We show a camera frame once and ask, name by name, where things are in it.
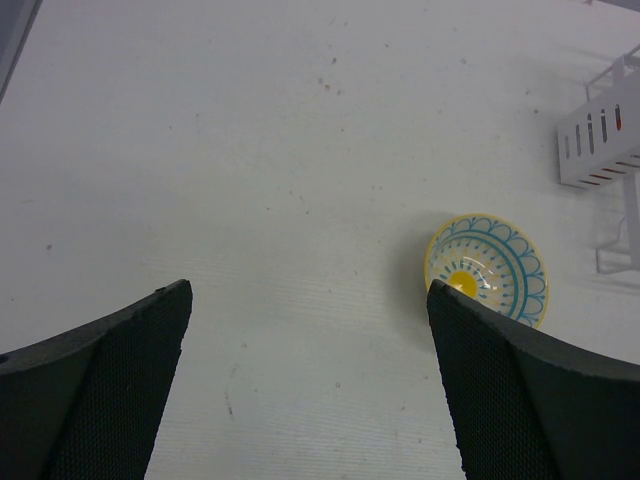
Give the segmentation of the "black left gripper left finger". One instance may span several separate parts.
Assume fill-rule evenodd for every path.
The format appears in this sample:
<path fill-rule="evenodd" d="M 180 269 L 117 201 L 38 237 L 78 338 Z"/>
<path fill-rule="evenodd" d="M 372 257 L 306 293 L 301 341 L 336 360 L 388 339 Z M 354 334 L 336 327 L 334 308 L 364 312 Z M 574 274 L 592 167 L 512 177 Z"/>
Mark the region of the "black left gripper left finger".
<path fill-rule="evenodd" d="M 191 313 L 179 280 L 2 354 L 2 478 L 144 478 Z"/>

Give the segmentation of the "yellow teal patterned bowl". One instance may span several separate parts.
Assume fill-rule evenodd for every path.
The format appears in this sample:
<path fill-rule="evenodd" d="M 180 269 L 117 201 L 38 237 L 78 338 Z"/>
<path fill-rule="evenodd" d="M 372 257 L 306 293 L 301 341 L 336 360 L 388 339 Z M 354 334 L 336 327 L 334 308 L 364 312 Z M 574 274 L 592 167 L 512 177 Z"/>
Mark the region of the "yellow teal patterned bowl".
<path fill-rule="evenodd" d="M 538 328 L 549 302 L 547 271 L 533 242 L 488 214 L 455 217 L 432 237 L 425 284 L 440 280 L 485 307 Z"/>

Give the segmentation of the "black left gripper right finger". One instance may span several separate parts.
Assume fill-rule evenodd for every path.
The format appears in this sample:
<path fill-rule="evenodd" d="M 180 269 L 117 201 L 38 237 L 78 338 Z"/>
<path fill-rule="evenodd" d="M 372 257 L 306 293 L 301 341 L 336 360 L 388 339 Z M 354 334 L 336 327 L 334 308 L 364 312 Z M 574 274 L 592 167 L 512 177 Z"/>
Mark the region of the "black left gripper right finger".
<path fill-rule="evenodd" d="M 518 323 L 439 280 L 426 307 L 466 478 L 638 478 L 637 365 Z"/>

